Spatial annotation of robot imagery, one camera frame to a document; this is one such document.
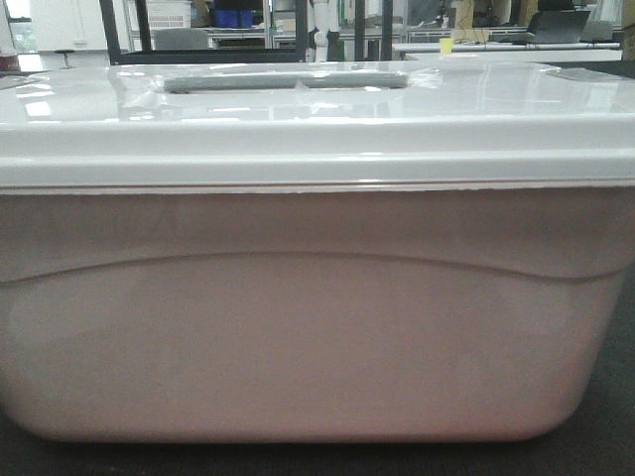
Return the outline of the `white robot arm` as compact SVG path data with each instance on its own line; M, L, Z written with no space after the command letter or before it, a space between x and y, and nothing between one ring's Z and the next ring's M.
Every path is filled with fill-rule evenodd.
M308 2L309 48L314 62L326 62L328 55L329 1Z

